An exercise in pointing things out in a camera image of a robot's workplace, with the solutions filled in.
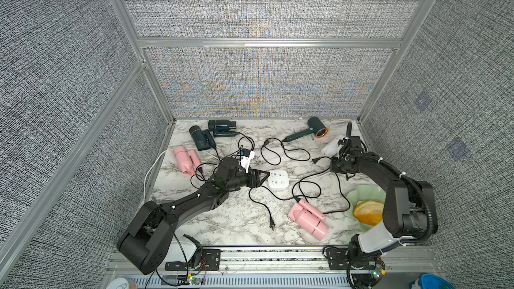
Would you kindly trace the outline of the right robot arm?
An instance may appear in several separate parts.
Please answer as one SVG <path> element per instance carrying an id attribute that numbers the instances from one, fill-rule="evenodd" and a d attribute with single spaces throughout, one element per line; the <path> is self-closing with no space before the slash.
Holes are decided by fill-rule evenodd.
<path id="1" fill-rule="evenodd" d="M 351 267 L 361 267 L 399 246 L 422 244 L 438 231 L 438 218 L 432 185 L 417 181 L 368 151 L 359 136 L 338 141 L 341 146 L 331 158 L 331 170 L 351 178 L 362 173 L 385 193 L 382 221 L 372 229 L 353 236 L 347 249 Z"/>

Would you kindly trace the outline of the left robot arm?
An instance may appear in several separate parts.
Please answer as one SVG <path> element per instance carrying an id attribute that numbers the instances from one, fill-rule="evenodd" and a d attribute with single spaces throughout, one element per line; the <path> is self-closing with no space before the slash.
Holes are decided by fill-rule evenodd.
<path id="1" fill-rule="evenodd" d="M 195 192 L 167 203 L 144 203 L 118 240 L 117 250 L 142 274 L 151 274 L 165 260 L 179 226 L 215 210 L 231 192 L 260 187 L 269 177 L 269 171 L 245 169 L 238 160 L 225 158 Z"/>

